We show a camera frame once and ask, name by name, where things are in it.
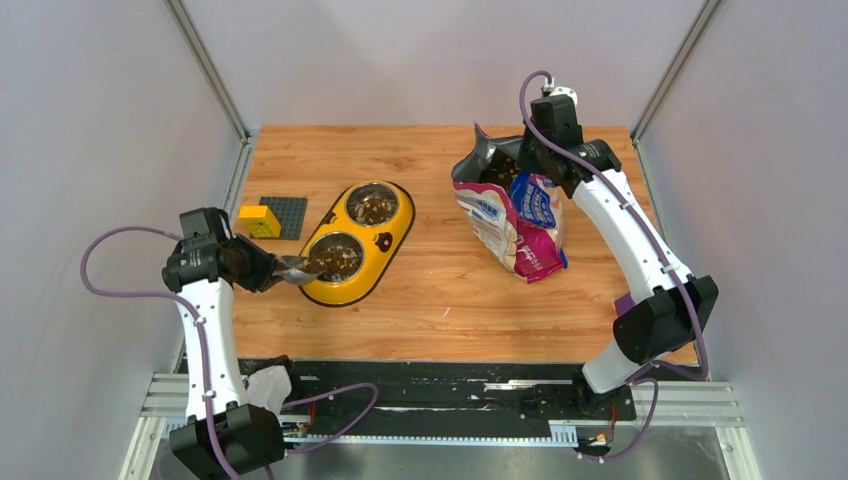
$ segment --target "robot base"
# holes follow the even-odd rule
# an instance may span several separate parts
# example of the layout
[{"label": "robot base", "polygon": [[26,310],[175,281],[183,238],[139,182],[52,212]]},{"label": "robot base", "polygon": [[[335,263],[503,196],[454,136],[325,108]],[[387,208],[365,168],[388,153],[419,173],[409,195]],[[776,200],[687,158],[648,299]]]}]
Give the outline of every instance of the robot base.
[{"label": "robot base", "polygon": [[[218,440],[227,461],[247,473],[285,457],[283,431],[277,416],[255,405],[242,405],[215,415]],[[215,459],[206,421],[193,421],[174,430],[171,450],[193,474],[203,479],[227,478]]]}]

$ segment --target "gray lego baseplate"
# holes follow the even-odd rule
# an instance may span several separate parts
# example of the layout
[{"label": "gray lego baseplate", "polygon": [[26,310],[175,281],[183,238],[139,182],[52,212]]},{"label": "gray lego baseplate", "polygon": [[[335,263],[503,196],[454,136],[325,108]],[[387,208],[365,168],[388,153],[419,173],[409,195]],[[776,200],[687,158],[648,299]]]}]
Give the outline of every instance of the gray lego baseplate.
[{"label": "gray lego baseplate", "polygon": [[308,198],[300,197],[262,197],[259,205],[267,205],[283,227],[280,229],[280,239],[300,240],[303,229],[303,216],[306,214]]}]

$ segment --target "pink bag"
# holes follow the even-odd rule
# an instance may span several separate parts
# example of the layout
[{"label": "pink bag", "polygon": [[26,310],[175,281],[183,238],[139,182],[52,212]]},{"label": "pink bag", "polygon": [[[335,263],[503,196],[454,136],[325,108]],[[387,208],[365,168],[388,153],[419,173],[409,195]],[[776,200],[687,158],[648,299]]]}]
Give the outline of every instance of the pink bag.
[{"label": "pink bag", "polygon": [[507,270],[528,283],[565,268],[559,189],[543,175],[516,171],[521,136],[495,139],[474,127],[474,149],[451,171],[471,229]]}]

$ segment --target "yellow block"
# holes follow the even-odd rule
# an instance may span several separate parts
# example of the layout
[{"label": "yellow block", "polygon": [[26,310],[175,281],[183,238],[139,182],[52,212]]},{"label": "yellow block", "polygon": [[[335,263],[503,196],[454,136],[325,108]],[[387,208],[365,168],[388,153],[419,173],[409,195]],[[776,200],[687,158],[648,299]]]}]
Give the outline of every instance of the yellow block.
[{"label": "yellow block", "polygon": [[279,238],[283,227],[267,205],[245,205],[239,209],[239,220],[253,238]]}]

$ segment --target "gray floor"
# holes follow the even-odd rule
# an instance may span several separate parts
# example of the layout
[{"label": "gray floor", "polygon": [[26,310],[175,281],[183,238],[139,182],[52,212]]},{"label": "gray floor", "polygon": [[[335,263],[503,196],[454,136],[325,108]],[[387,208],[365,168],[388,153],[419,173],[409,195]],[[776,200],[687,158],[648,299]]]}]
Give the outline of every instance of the gray floor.
[{"label": "gray floor", "polygon": [[[635,432],[633,427],[618,427],[618,448],[629,444]],[[162,455],[158,467],[161,477],[157,477],[154,468],[151,479],[194,478],[170,453]],[[571,449],[550,447],[335,444],[290,456],[273,469],[277,480],[728,479],[713,429],[671,427],[652,427],[630,456],[604,465],[577,460]],[[260,470],[243,478],[266,477]]]}]

